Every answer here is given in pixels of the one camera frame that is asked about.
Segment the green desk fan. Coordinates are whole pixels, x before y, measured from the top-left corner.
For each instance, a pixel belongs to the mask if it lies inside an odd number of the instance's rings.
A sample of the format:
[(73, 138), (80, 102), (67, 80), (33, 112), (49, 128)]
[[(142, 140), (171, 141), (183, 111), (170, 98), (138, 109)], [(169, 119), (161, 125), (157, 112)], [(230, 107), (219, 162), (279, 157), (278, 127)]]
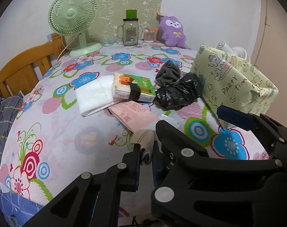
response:
[(70, 57), (91, 54), (102, 48), (101, 43), (86, 41), (86, 29), (98, 14), (98, 0), (55, 0), (48, 12), (50, 28), (60, 36), (79, 38), (79, 46), (72, 49)]

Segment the white standing fan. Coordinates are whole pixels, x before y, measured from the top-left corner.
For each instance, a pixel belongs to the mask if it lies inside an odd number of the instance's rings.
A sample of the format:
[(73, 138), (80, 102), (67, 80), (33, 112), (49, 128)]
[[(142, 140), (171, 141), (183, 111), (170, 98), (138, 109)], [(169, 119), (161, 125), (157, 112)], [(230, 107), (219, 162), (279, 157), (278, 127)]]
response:
[(230, 47), (227, 43), (221, 41), (216, 45), (216, 49), (222, 50), (224, 52), (228, 52), (233, 54), (234, 56), (238, 56), (242, 59), (244, 59), (247, 62), (251, 62), (250, 56), (248, 55), (248, 52), (243, 47)]

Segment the grey drawstring pouch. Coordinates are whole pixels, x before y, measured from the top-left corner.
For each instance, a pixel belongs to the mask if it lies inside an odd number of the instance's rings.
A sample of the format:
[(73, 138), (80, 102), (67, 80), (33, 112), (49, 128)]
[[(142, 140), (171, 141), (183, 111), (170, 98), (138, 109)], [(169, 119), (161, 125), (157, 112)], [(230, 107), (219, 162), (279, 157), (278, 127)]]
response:
[(160, 87), (177, 82), (181, 78), (180, 68), (172, 61), (167, 61), (158, 71), (155, 80)]

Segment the floral tablecloth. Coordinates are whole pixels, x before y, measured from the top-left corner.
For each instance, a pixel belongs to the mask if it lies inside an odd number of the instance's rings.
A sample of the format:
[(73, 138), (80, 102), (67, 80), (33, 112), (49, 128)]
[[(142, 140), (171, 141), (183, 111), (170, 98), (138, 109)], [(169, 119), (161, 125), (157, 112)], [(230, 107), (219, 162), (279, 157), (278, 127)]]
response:
[[(21, 212), (26, 220), (37, 212), (26, 210), (25, 202), (46, 205), (82, 172), (98, 174), (121, 161), (133, 150), (133, 133), (124, 122), (106, 108), (82, 116), (75, 91), (83, 85), (101, 84), (114, 73), (150, 79), (148, 87), (158, 87), (156, 73), (171, 61), (182, 75), (200, 68), (195, 58), (201, 50), (169, 48), (163, 44), (142, 44), (125, 47), (118, 44), (103, 47), (89, 56), (68, 55), (60, 59), (32, 87), (12, 124), (0, 166), (0, 187), (7, 193), (4, 209)], [(217, 103), (199, 98), (179, 109), (164, 111), (154, 103), (143, 102), (146, 110), (168, 121), (189, 138), (205, 147), (210, 157), (240, 160), (269, 159), (261, 143), (250, 131), (241, 128), (223, 129), (208, 104)], [(123, 194), (119, 216), (128, 217), (150, 212), (148, 195), (152, 191), (152, 167), (143, 166), (137, 193)]]

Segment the purple bunny plush toy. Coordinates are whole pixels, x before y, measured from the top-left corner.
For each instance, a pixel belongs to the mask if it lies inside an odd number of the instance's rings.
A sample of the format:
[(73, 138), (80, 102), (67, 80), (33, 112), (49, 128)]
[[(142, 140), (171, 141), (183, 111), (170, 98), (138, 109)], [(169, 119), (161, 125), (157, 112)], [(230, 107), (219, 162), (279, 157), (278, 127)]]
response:
[(186, 48), (184, 28), (176, 17), (161, 16), (159, 31), (161, 39), (167, 47)]

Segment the cotton swab jar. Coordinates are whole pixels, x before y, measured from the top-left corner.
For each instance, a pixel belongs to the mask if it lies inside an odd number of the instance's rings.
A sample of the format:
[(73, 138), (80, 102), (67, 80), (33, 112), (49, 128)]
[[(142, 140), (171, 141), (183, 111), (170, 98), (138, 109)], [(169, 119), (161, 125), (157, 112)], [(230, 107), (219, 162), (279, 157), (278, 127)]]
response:
[(145, 43), (153, 43), (157, 40), (158, 29), (144, 29), (143, 41)]

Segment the glass mason jar mug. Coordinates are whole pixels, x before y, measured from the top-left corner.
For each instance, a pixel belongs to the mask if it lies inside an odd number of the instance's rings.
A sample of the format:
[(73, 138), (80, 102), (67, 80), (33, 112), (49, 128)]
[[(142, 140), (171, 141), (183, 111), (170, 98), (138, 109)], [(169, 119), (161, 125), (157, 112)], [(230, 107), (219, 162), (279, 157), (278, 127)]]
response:
[(137, 10), (126, 10), (126, 16), (123, 24), (117, 27), (118, 41), (124, 46), (138, 45), (139, 41), (139, 25), (137, 18)]

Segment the white pad pack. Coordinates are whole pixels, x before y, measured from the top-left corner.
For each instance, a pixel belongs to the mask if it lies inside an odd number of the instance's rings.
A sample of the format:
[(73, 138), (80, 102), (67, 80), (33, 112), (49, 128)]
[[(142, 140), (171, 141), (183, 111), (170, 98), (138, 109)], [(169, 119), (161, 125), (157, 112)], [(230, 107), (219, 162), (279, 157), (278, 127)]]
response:
[(79, 111), (83, 117), (121, 102), (121, 99), (114, 98), (113, 83), (114, 75), (105, 75), (75, 90)]

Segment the beige door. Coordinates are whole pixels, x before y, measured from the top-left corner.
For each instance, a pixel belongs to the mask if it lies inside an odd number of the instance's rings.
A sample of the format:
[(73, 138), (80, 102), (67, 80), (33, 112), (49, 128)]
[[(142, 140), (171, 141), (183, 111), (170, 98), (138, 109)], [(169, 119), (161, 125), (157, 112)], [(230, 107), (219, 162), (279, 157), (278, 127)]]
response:
[(277, 0), (261, 0), (251, 63), (278, 87), (267, 115), (287, 127), (287, 13)]

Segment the pink printed packet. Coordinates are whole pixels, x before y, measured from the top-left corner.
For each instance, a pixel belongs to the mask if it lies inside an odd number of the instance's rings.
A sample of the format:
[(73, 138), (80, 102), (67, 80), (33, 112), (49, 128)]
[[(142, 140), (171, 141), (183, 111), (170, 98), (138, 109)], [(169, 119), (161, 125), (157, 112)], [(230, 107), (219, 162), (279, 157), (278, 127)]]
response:
[(109, 107), (109, 111), (133, 133), (157, 122), (159, 118), (134, 101), (125, 101)]

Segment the yellow cartoon storage box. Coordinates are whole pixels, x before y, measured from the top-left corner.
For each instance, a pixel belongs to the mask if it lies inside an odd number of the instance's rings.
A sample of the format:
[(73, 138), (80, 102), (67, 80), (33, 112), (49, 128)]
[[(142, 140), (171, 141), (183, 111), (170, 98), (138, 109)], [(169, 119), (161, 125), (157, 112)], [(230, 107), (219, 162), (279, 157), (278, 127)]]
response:
[(200, 46), (191, 72), (202, 82), (202, 98), (216, 114), (221, 105), (255, 115), (265, 114), (278, 88), (248, 61)]

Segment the grey plaid blanket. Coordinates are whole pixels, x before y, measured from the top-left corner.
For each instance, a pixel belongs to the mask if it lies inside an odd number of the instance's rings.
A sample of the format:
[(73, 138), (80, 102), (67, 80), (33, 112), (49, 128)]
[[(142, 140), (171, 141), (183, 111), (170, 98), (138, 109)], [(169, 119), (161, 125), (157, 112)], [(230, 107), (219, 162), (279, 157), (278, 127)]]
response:
[(8, 98), (0, 96), (0, 163), (9, 131), (22, 103), (23, 96), (21, 94)]

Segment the green orange tissue pack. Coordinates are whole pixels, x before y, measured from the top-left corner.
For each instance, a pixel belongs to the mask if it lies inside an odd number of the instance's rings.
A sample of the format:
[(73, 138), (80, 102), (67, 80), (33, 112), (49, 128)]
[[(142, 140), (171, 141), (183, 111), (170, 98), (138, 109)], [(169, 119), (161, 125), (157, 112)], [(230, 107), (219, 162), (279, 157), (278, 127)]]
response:
[(149, 78), (115, 73), (113, 81), (114, 98), (152, 103), (156, 97)]

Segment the black plastic bag bundle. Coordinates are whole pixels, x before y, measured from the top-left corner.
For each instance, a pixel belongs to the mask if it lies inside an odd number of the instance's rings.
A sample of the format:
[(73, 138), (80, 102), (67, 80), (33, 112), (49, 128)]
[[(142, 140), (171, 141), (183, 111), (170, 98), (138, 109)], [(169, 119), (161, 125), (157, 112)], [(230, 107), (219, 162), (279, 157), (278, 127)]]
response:
[(200, 98), (203, 87), (204, 81), (190, 72), (178, 82), (157, 89), (154, 101), (164, 110), (178, 110)]

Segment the white bag with beige band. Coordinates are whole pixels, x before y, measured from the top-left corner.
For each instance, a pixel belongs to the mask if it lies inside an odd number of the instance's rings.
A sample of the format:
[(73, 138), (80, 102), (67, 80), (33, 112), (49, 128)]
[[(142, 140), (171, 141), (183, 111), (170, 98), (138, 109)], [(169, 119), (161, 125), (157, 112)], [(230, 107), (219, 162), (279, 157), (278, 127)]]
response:
[(141, 129), (136, 131), (130, 142), (140, 145), (141, 163), (149, 165), (152, 161), (152, 153), (154, 147), (156, 132), (150, 129)]

